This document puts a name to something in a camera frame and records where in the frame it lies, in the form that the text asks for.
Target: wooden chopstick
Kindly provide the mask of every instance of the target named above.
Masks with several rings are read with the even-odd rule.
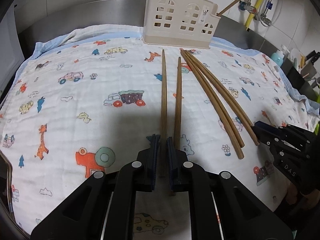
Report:
[[[222,14],[224,14],[226,11],[228,11],[232,6],[234,6],[236,3],[238,3],[240,0],[234,0],[232,3],[230,3],[227,7],[225,7],[221,12],[217,13],[217,16],[220,17]]]
[[[166,138],[167,138],[167,68],[164,49],[162,50],[162,87],[161,87],[161,132],[160,132],[160,156],[159,175],[165,176],[166,167]]]
[[[200,83],[200,85],[202,86],[204,92],[207,94],[210,102],[212,103],[214,109],[216,110],[218,116],[220,117],[224,128],[227,132],[227,134],[229,135],[229,138],[231,140],[231,143],[233,145],[233,147],[235,148],[236,154],[238,156],[239,159],[243,159],[244,158],[244,154],[241,150],[241,147],[238,143],[238,140],[235,136],[235,134],[233,133],[233,130],[225,116],[225,114],[223,113],[223,111],[221,110],[219,104],[217,103],[217,101],[215,100],[215,97],[213,96],[214,91],[212,89],[212,87],[210,86],[210,84],[208,83],[208,81],[205,79],[205,77],[202,75],[202,73],[194,67],[193,63],[189,60],[189,58],[187,57],[185,51],[180,50],[180,53],[182,55],[182,57],[184,58],[184,60],[187,62],[188,66],[191,68],[191,70],[193,71],[193,74],[196,76],[198,82]]]
[[[176,110],[174,118],[173,145],[175,149],[180,150],[181,136],[181,103],[182,103],[182,74],[181,74],[181,57],[178,58],[177,71],[177,91],[176,91]]]
[[[249,133],[250,137],[254,141],[255,145],[259,145],[259,141],[257,139],[257,136],[252,130],[252,122],[250,121],[247,114],[244,112],[242,107],[238,104],[238,102],[233,98],[233,96],[229,93],[229,91],[225,88],[224,85],[221,84],[219,79],[217,79],[211,71],[209,71],[204,65],[191,53],[186,51],[186,54],[192,59],[192,61],[198,66],[198,68],[203,72],[203,74],[207,77],[207,79],[211,82],[211,84],[216,88],[216,90],[222,95],[222,97],[225,99],[225,101],[228,103],[228,105],[231,107],[231,109],[235,112],[235,114],[238,116],[240,121],[242,122],[243,126]]]
[[[188,57],[188,58],[189,58],[189,61],[192,62],[191,57],[190,57],[187,53],[186,53],[186,57]],[[203,80],[204,80],[204,82],[206,83],[206,85],[209,86],[208,88],[209,88],[210,92],[212,93],[214,99],[215,99],[216,102],[218,103],[220,109],[222,110],[222,112],[223,112],[223,114],[225,115],[228,123],[230,124],[230,127],[231,127],[234,135],[236,136],[237,141],[238,141],[240,147],[243,148],[243,147],[244,147],[244,142],[243,142],[243,140],[242,140],[242,138],[241,138],[241,136],[240,136],[240,134],[239,134],[239,131],[237,130],[234,122],[232,121],[229,113],[228,113],[227,110],[225,109],[225,107],[224,107],[223,103],[221,102],[220,98],[219,98],[219,97],[217,96],[217,94],[214,92],[214,90],[212,89],[212,87],[210,86],[210,84],[208,83],[208,81],[204,78],[204,76],[203,76],[202,73],[200,72],[199,68],[198,68],[195,64],[193,65],[193,67],[194,67],[194,68],[196,69],[196,71],[201,75],[201,77],[203,78]]]

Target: blue valve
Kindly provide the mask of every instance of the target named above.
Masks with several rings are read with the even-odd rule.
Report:
[[[266,7],[267,7],[269,10],[271,10],[271,9],[272,9],[272,5],[273,5],[273,4],[268,1]]]
[[[239,2],[239,9],[242,11],[245,11],[246,2],[240,1]]]

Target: cartoon flower print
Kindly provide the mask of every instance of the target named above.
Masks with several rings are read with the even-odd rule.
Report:
[[[90,75],[90,78],[91,78],[91,79],[96,79],[97,76],[98,76],[97,73],[92,73],[92,74]]]
[[[225,153],[230,151],[230,147],[228,146],[228,144],[222,145],[222,148],[221,148],[221,149],[222,149]]]

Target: stainless steel counter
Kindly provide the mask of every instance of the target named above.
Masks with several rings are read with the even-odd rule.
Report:
[[[146,0],[101,0],[80,4],[55,12],[19,34],[25,43],[25,56],[32,54],[37,41],[46,42],[74,29],[99,24],[123,24],[143,26]],[[214,36],[232,42],[242,49],[263,50],[267,55],[276,47],[256,32],[227,17],[222,17]]]

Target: soap bottle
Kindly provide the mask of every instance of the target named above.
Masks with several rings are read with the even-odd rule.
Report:
[[[273,53],[271,55],[271,59],[279,66],[281,67],[283,63],[284,53],[286,53],[287,48],[284,45],[281,45],[281,50],[277,50],[277,52]]]

